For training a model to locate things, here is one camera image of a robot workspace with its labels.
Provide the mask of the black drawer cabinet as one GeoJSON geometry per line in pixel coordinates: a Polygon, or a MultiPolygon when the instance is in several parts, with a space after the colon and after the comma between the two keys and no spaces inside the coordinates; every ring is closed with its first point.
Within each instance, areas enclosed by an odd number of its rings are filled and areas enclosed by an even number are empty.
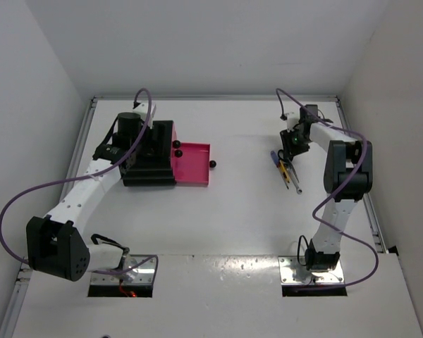
{"type": "Polygon", "coordinates": [[[137,145],[133,165],[122,176],[126,187],[173,187],[173,142],[175,128],[172,120],[157,120],[137,145]]]}

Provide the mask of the pink bottom drawer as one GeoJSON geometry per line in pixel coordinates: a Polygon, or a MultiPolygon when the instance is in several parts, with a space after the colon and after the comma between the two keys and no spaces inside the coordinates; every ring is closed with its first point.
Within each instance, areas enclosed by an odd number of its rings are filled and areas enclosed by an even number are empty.
{"type": "Polygon", "coordinates": [[[171,167],[177,185],[208,187],[211,159],[211,145],[205,143],[181,142],[181,158],[173,158],[171,149],[171,167]]]}

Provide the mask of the black handled scissors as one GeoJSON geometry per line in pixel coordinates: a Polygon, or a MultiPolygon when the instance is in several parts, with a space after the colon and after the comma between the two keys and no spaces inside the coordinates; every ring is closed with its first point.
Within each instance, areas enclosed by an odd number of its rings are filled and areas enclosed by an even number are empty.
{"type": "Polygon", "coordinates": [[[279,158],[280,161],[283,161],[284,163],[292,163],[292,156],[291,154],[287,151],[284,152],[283,149],[279,149],[277,151],[277,156],[279,158]]]}

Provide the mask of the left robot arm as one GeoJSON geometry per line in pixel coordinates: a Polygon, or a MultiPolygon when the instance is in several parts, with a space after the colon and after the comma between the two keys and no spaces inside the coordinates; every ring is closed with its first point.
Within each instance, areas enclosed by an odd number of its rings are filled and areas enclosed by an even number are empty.
{"type": "Polygon", "coordinates": [[[27,254],[33,270],[72,282],[87,272],[127,273],[124,263],[128,247],[97,233],[85,239],[84,232],[90,217],[114,186],[175,185],[175,124],[152,118],[146,113],[119,113],[79,182],[45,216],[29,220],[27,254]]]}

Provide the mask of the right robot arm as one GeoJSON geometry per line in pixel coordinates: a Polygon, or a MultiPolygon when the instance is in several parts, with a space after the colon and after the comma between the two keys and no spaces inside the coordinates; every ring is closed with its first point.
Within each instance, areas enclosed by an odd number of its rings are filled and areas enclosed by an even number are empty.
{"type": "Polygon", "coordinates": [[[290,164],[296,156],[318,144],[326,152],[324,189],[328,201],[320,225],[305,250],[303,265],[309,271],[335,269],[341,238],[350,213],[373,184],[372,144],[354,138],[329,119],[318,118],[318,106],[306,105],[298,113],[282,113],[286,129],[280,132],[281,158],[290,164]]]}

